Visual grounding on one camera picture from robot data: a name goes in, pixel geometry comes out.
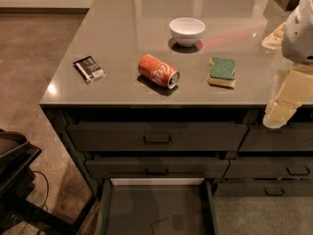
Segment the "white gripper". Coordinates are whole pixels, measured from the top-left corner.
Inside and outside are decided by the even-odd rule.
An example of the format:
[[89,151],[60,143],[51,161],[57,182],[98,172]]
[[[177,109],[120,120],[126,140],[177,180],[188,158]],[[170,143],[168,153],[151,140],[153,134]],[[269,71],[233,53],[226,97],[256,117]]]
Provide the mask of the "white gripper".
[[[282,47],[283,56],[295,63],[313,64],[313,0],[299,0],[286,23],[266,36],[261,45]],[[284,126],[313,94],[313,66],[294,65],[265,110],[263,124],[271,129]]]

